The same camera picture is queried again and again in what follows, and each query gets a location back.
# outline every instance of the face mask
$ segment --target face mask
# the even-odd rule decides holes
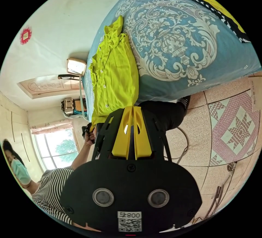
[[[19,160],[13,159],[11,163],[11,168],[17,179],[21,182],[21,184],[27,185],[30,183],[31,178],[28,174],[28,171]]]

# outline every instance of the window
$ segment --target window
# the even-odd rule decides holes
[[[70,166],[78,155],[71,129],[35,134],[40,157],[48,170]]]

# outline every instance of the blue bedspread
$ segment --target blue bedspread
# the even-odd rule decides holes
[[[139,99],[171,101],[261,70],[251,43],[241,43],[215,14],[191,0],[119,0],[101,24],[87,59],[119,15],[139,70]],[[83,79],[88,120],[94,95]]]

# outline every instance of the woman's hand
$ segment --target woman's hand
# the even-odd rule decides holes
[[[90,133],[90,136],[88,136],[87,133],[85,133],[85,144],[88,145],[88,146],[92,146],[93,145],[93,142],[92,140],[95,140],[96,137],[95,137],[95,134],[93,132]]]

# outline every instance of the qr code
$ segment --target qr code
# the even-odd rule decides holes
[[[120,232],[141,232],[142,219],[118,219],[118,230]]]

